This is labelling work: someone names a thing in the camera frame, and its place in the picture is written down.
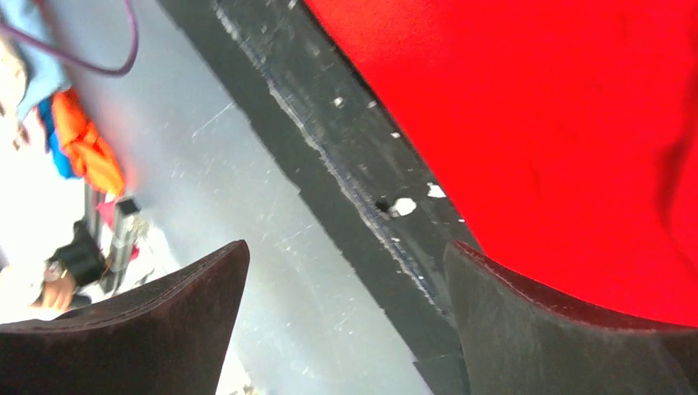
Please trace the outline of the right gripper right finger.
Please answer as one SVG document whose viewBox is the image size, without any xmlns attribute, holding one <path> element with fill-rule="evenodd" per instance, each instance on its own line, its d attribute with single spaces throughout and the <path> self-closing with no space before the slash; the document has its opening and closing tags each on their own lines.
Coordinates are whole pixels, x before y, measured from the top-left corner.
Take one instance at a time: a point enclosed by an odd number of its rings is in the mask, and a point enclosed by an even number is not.
<svg viewBox="0 0 698 395">
<path fill-rule="evenodd" d="M 463 242 L 445 280 L 474 394 L 694 394 L 697 331 L 604 309 Z"/>
</svg>

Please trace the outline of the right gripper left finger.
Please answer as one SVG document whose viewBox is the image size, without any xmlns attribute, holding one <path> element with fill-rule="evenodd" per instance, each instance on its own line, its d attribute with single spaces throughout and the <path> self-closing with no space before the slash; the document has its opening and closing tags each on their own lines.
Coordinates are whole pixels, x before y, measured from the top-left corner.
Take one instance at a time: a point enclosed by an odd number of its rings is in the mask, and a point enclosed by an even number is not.
<svg viewBox="0 0 698 395">
<path fill-rule="evenodd" d="M 249 260 L 234 241 L 54 320 L 2 325 L 2 393 L 215 393 Z"/>
</svg>

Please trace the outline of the red t shirt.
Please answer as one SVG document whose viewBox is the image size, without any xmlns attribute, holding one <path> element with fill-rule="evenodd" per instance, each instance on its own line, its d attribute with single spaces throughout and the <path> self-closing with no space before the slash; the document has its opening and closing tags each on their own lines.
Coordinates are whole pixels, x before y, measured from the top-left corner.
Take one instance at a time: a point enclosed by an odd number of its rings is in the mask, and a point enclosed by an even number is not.
<svg viewBox="0 0 698 395">
<path fill-rule="evenodd" d="M 484 252 L 697 324 L 694 1 L 310 1 Z"/>
</svg>

